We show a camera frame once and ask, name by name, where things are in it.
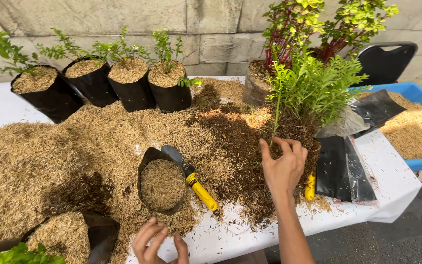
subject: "garden trowel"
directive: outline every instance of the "garden trowel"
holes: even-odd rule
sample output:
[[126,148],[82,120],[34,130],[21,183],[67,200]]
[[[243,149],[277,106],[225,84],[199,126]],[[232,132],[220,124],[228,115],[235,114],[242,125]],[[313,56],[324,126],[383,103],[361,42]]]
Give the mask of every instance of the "garden trowel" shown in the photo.
[[209,195],[201,183],[199,183],[196,179],[195,167],[191,165],[185,165],[183,162],[183,155],[174,147],[164,145],[160,150],[166,154],[169,154],[171,158],[180,163],[185,172],[185,176],[187,177],[187,184],[191,187],[191,189],[193,189],[193,191],[195,191],[196,195],[200,197],[201,201],[203,201],[210,210],[216,210],[218,208],[218,203],[211,197],[211,195]]

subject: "hand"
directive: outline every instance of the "hand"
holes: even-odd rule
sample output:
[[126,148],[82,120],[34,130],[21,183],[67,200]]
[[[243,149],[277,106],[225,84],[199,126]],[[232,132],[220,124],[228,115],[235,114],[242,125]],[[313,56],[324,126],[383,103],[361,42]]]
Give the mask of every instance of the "hand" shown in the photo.
[[[132,247],[133,251],[138,258],[139,264],[165,264],[166,262],[157,255],[157,250],[161,246],[164,239],[169,233],[168,228],[163,223],[156,224],[157,219],[155,217],[149,219],[149,221],[143,225],[141,230],[136,234],[133,239]],[[146,246],[148,241],[154,237],[150,246]],[[169,262],[170,264],[189,264],[188,259],[188,248],[187,244],[180,237],[177,232],[173,237],[173,242],[179,253],[179,258]]]
[[274,198],[292,198],[295,187],[304,172],[307,149],[296,140],[273,137],[273,141],[281,146],[283,155],[279,159],[272,159],[270,148],[266,141],[260,139],[262,149],[262,165],[266,184]]

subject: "small green plant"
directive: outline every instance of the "small green plant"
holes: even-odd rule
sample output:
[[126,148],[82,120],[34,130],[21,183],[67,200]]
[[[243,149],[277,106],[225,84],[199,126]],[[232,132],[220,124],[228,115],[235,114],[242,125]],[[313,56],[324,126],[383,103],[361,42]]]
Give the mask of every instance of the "small green plant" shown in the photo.
[[162,32],[156,30],[152,33],[152,36],[156,40],[154,53],[159,56],[159,61],[155,62],[154,66],[157,68],[157,64],[160,64],[164,73],[168,74],[174,66],[174,61],[177,60],[180,53],[183,53],[183,40],[181,38],[181,35],[179,35],[179,37],[177,38],[177,44],[175,44],[175,49],[172,48],[172,45],[169,41],[167,29],[162,29]]
[[93,60],[98,60],[96,56],[93,56],[90,51],[82,49],[80,46],[76,45],[66,34],[63,34],[61,30],[56,28],[51,28],[55,32],[56,36],[62,42],[62,45],[56,45],[52,47],[44,47],[43,44],[37,44],[38,50],[40,54],[48,58],[54,58],[56,60],[61,59],[70,59],[72,61],[76,60],[77,58],[87,57]]
[[298,119],[321,122],[322,126],[339,120],[347,102],[362,91],[350,88],[367,78],[356,76],[362,66],[356,59],[346,61],[340,56],[330,58],[329,63],[311,57],[307,47],[293,57],[292,68],[284,64],[273,65],[274,75],[269,75],[273,87],[268,97],[276,104],[273,132],[278,129],[278,119],[283,110],[290,111]]
[[264,32],[266,38],[266,70],[272,74],[273,63],[291,65],[291,53],[299,53],[310,44],[314,33],[325,33],[323,21],[318,21],[323,11],[323,0],[283,0],[280,4],[270,4],[270,11],[263,16],[271,22]]
[[178,81],[178,85],[180,87],[186,86],[186,87],[190,87],[190,86],[195,86],[201,85],[201,80],[193,78],[193,79],[188,79],[188,78],[184,78],[184,77],[180,77],[179,81]]
[[30,58],[28,55],[21,53],[23,46],[12,45],[9,40],[9,32],[0,31],[0,56],[5,59],[5,63],[10,66],[4,68],[0,67],[2,73],[8,72],[10,76],[14,73],[20,74],[23,72],[34,75],[34,67],[38,65],[38,56],[32,53]]
[[65,264],[63,256],[47,254],[47,249],[41,243],[35,250],[28,251],[25,243],[0,253],[0,264]]
[[[342,7],[336,10],[335,22],[325,23],[325,33],[320,36],[322,44],[317,57],[323,62],[329,62],[344,47],[352,47],[345,56],[355,57],[364,43],[369,43],[371,37],[385,30],[382,22],[387,17],[398,14],[396,5],[386,6],[386,0],[340,0]],[[383,10],[384,15],[376,13]]]
[[120,33],[120,40],[114,43],[96,42],[92,45],[93,54],[96,54],[104,62],[109,61],[112,65],[115,62],[120,62],[123,68],[127,68],[125,58],[139,57],[146,61],[146,63],[153,62],[149,56],[150,53],[140,45],[128,46],[125,41],[126,27],[123,26]]

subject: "finger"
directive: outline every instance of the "finger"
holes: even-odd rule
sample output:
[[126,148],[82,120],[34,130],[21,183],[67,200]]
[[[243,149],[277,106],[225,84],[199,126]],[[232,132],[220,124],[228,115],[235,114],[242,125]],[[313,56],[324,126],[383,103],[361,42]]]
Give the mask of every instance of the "finger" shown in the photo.
[[268,143],[263,139],[258,140],[260,142],[260,147],[262,149],[262,162],[268,162],[272,160],[270,155],[270,147],[268,147]]
[[302,157],[302,144],[299,141],[291,139],[285,139],[284,141],[290,145],[295,154],[299,154]]
[[133,249],[135,249],[135,250],[138,249],[138,250],[144,251],[146,245],[144,245],[144,248],[139,249],[137,247],[138,240],[141,237],[143,237],[146,230],[148,230],[151,226],[155,225],[156,222],[157,222],[157,218],[152,217],[151,219],[149,219],[149,221],[146,224],[143,225],[143,227],[141,227],[141,229],[138,231],[138,233],[136,233],[135,238],[133,239],[133,243],[132,243]]
[[188,247],[187,247],[187,244],[180,237],[179,232],[175,232],[175,236],[173,236],[173,243],[175,244],[175,247],[177,248],[177,252],[179,253],[177,263],[189,264]]
[[281,150],[283,151],[283,155],[292,152],[291,147],[289,146],[289,144],[286,141],[284,141],[280,138],[277,138],[277,137],[273,137],[273,141],[276,142],[279,146],[281,146]]
[[307,159],[307,154],[308,154],[307,149],[305,147],[303,147],[302,148],[302,159],[304,160],[304,162]]
[[159,223],[157,225],[150,226],[141,237],[138,237],[136,247],[140,249],[141,252],[144,252],[146,250],[146,245],[148,244],[149,240],[154,237],[155,234],[159,233],[163,227],[164,223]]
[[157,250],[159,250],[159,247],[162,245],[162,242],[164,242],[164,239],[167,237],[167,234],[169,233],[169,229],[164,226],[161,231],[156,235],[156,237],[152,240],[149,247],[144,252],[144,259],[147,261],[153,260],[157,255]]

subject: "blue plastic tray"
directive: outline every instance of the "blue plastic tray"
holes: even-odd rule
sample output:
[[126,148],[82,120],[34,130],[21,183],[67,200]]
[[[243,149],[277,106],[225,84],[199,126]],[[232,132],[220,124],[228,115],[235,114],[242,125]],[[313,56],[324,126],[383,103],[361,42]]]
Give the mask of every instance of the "blue plastic tray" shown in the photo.
[[[422,89],[415,83],[399,83],[399,84],[387,84],[387,85],[375,85],[370,92],[376,92],[382,89],[386,89],[388,92],[401,93],[403,97],[412,101],[418,102],[422,105]],[[412,171],[422,170],[422,159],[407,160],[407,165]]]

